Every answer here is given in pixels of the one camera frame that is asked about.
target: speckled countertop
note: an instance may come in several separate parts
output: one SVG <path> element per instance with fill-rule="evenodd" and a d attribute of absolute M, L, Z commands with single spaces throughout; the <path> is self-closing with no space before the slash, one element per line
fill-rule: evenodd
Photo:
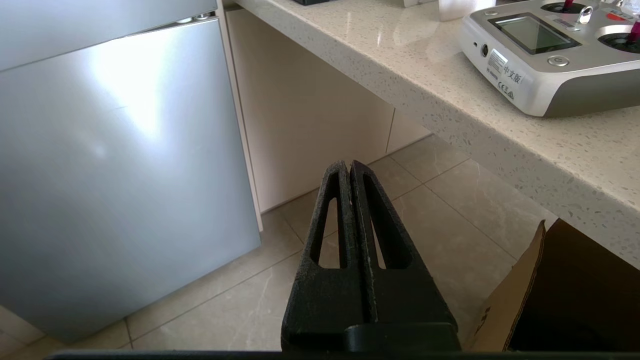
<path fill-rule="evenodd" d="M 640 107 L 524 115 L 466 59 L 460 20 L 439 22 L 437 3 L 237 2 L 640 268 Z"/>

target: silver appliance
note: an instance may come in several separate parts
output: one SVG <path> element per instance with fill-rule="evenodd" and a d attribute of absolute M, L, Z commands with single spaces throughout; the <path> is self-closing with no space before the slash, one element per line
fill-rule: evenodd
<path fill-rule="evenodd" d="M 53 338 L 259 246 L 215 7 L 0 4 L 0 304 Z"/>
<path fill-rule="evenodd" d="M 518 109 L 558 117 L 640 105 L 639 35 L 615 4 L 531 0 L 466 16 L 460 46 Z"/>

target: beige cabinet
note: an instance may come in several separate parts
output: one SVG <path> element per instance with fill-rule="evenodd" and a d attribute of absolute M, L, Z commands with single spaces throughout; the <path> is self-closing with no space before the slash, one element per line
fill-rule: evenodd
<path fill-rule="evenodd" d="M 370 163 L 428 134 L 250 12 L 225 14 L 261 212 L 317 188 L 334 161 Z"/>

